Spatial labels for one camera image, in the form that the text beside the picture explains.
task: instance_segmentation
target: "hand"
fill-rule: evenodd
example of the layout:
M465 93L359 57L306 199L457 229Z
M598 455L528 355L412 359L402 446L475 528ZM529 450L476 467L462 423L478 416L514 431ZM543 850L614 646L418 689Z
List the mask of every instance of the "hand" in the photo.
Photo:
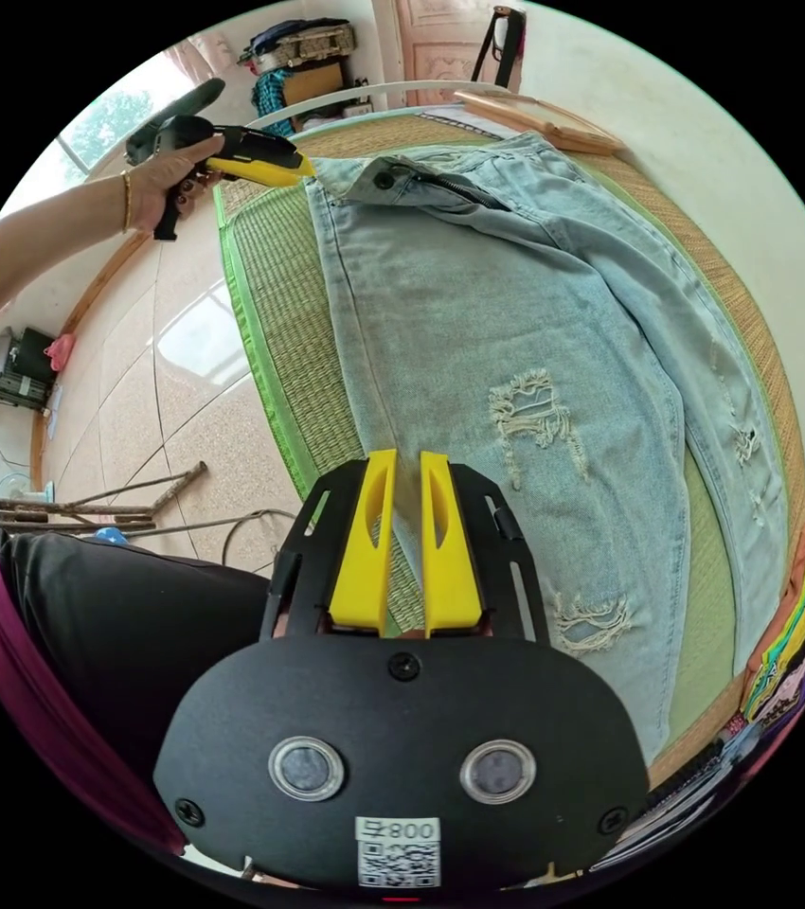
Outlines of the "hand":
M166 196L172 187L181 182L181 192L176 207L181 218L194 210L197 199L219 183L222 175L203 173L189 177L194 168L223 149L225 137L213 135L197 145L178 151L161 151L149 161L131 171L131 227L151 233L162 220L166 210Z

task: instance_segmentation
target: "gold bracelet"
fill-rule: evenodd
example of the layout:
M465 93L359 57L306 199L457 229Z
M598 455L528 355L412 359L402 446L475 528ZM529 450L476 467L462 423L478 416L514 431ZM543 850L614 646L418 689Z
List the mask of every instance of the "gold bracelet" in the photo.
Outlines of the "gold bracelet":
M121 232L127 234L131 227L131 174L127 170L123 170L121 179L125 181L125 225L121 228Z

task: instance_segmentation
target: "curtain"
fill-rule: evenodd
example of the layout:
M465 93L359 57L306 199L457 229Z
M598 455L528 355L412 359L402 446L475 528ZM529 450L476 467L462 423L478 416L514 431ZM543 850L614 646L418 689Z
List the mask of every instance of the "curtain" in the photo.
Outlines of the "curtain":
M192 35L164 53L195 85L220 76L235 62L225 37L218 31Z

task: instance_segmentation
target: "wooden door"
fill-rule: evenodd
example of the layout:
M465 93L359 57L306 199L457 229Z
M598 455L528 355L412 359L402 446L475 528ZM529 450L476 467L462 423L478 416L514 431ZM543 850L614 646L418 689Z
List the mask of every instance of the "wooden door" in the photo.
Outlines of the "wooden door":
M469 80L494 12L493 0L395 0L407 80ZM519 90L517 61L508 88ZM497 61L489 49L479 78L493 82ZM448 91L409 92L408 104L443 104Z

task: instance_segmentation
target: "bag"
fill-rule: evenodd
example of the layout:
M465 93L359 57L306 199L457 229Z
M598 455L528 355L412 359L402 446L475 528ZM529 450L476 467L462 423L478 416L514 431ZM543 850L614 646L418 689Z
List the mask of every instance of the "bag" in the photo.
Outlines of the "bag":
M73 334L63 334L43 351L49 358L49 365L52 366L53 372L61 372L65 368L76 341L77 338Z
M324 22L336 23L324 25ZM347 57L355 49L355 32L346 20L297 20L284 23L288 33L279 32L279 37L268 41L256 38L244 49L239 62L257 76L274 69L296 68L303 63L325 61L332 57ZM268 35L282 29L276 26L264 32Z

